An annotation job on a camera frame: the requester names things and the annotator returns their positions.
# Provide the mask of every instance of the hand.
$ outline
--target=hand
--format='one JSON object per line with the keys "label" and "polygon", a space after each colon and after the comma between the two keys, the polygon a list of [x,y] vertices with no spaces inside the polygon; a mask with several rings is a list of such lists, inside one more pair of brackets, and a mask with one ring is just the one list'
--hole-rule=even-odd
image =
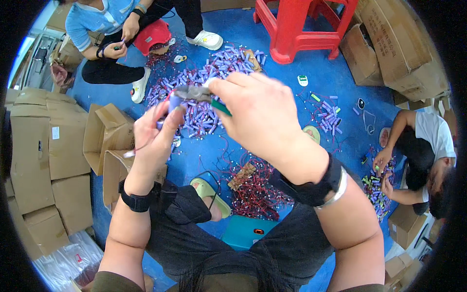
{"label": "hand", "polygon": [[136,149],[133,166],[125,181],[127,193],[147,195],[154,185],[155,175],[170,156],[173,137],[178,126],[184,123],[185,109],[177,107],[165,119],[161,131],[156,121],[164,116],[169,102],[163,102],[148,110],[133,125]]}
{"label": "hand", "polygon": [[130,16],[125,20],[125,23],[123,24],[123,34],[122,34],[122,41],[128,42],[129,40],[133,39],[134,36],[138,33],[140,30],[140,24],[139,24],[139,19],[140,16],[136,13],[130,13]]}
{"label": "hand", "polygon": [[391,183],[389,182],[389,177],[392,175],[392,172],[388,171],[384,177],[382,178],[382,183],[381,183],[381,192],[386,195],[389,199],[392,198],[392,192],[393,192],[393,187]]}
{"label": "hand", "polygon": [[216,111],[230,137],[296,185],[321,180],[329,156],[301,130],[289,87],[259,73],[234,72],[213,80],[209,89],[232,113]]}
{"label": "hand", "polygon": [[[114,50],[115,47],[121,47],[120,50]],[[121,57],[125,57],[127,55],[127,45],[124,42],[119,43],[111,43],[110,45],[106,46],[104,49],[104,57],[112,58],[112,59],[119,59]]]}
{"label": "hand", "polygon": [[378,177],[381,176],[384,168],[388,164],[389,160],[392,158],[392,148],[384,148],[381,150],[378,155],[376,155],[375,160],[373,161],[373,171],[376,172]]}

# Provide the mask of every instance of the plastic wrap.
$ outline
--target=plastic wrap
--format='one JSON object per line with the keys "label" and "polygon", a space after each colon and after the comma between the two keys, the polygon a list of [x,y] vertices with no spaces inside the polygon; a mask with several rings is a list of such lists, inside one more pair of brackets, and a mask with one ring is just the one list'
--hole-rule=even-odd
{"label": "plastic wrap", "polygon": [[69,245],[33,262],[54,292],[75,292],[71,280],[81,287],[93,281],[104,255],[85,231],[79,231],[69,238]]}

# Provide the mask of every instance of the blue shirt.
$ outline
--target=blue shirt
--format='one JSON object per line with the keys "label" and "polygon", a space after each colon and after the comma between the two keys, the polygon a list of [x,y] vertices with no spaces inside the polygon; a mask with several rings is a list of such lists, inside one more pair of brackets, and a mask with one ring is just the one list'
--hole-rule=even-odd
{"label": "blue shirt", "polygon": [[112,35],[123,23],[139,0],[102,0],[104,10],[75,2],[66,17],[66,32],[80,52],[91,44],[88,31]]}

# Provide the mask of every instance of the green sandal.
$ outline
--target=green sandal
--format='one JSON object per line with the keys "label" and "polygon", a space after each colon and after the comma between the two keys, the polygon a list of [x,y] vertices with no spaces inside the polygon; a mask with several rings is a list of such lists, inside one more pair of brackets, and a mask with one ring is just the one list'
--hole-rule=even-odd
{"label": "green sandal", "polygon": [[[190,185],[193,186],[195,183],[199,184],[195,189],[196,189],[196,193],[198,193],[198,196],[200,198],[214,197],[214,195],[216,194],[213,188],[204,179],[194,178],[193,180],[191,180]],[[230,213],[232,210],[230,209],[229,205],[227,205],[227,203],[223,199],[221,199],[219,196],[216,196],[214,198],[214,203],[217,204],[217,207],[222,213],[222,218],[227,218],[228,216],[230,216]]]}
{"label": "green sandal", "polygon": [[[316,129],[315,127],[313,126],[306,126],[305,128],[303,128],[303,131],[308,135],[310,136],[310,138],[315,141],[318,145],[319,145],[319,142],[321,141],[321,135],[319,134],[318,132],[318,129]],[[313,133],[313,136],[311,136],[310,134],[308,134],[307,132],[308,131],[311,131]]]}

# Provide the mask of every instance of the wire cutter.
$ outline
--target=wire cutter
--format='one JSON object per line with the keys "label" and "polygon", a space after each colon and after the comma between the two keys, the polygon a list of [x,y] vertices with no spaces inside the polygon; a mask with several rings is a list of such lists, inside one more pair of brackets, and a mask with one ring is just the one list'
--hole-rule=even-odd
{"label": "wire cutter", "polygon": [[213,108],[232,116],[226,106],[212,98],[213,94],[207,87],[181,85],[174,88],[173,94],[184,100],[196,100],[197,102],[206,101],[210,103]]}

